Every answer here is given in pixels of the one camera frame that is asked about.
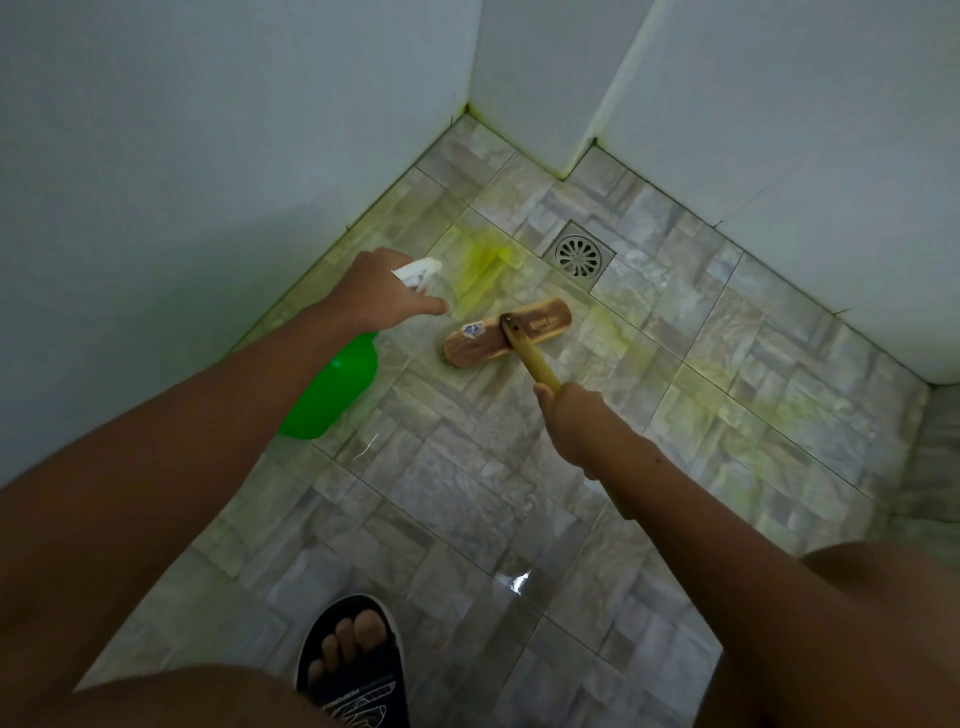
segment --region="hand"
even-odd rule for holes
[[[559,395],[545,384],[534,384],[534,394],[553,447],[566,462],[583,468],[591,480],[596,480],[593,474],[601,465],[604,448],[616,447],[621,438],[634,434],[603,401],[603,395],[575,382],[564,384]]]
[[[359,253],[324,300],[346,312],[359,333],[393,328],[419,313],[446,313],[446,301],[416,293],[394,275],[411,262],[409,255],[389,248]]]

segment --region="white wall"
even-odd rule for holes
[[[8,3],[0,483],[221,356],[459,113],[480,3]]]
[[[565,177],[653,0],[485,0],[470,108]]]
[[[918,374],[960,379],[960,4],[684,0],[600,143]]]

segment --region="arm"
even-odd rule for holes
[[[560,455],[627,505],[783,725],[947,725],[956,683],[769,543],[634,433],[599,393],[536,385]]]
[[[323,301],[47,458],[0,491],[0,715],[69,694],[237,492],[316,373],[355,336],[441,299],[362,253]]]

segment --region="wooden handle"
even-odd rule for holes
[[[507,337],[510,346],[520,357],[520,361],[523,362],[523,366],[527,368],[534,381],[546,384],[555,395],[559,395],[564,384],[550,369],[550,365],[543,359],[543,354],[540,353],[537,345],[530,341],[523,327],[514,320],[513,316],[505,313],[500,317],[500,328],[503,329],[503,335]]]

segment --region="sticker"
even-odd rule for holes
[[[474,321],[472,324],[464,324],[460,329],[467,339],[475,339],[485,330],[487,330],[487,328],[483,325],[482,321]]]

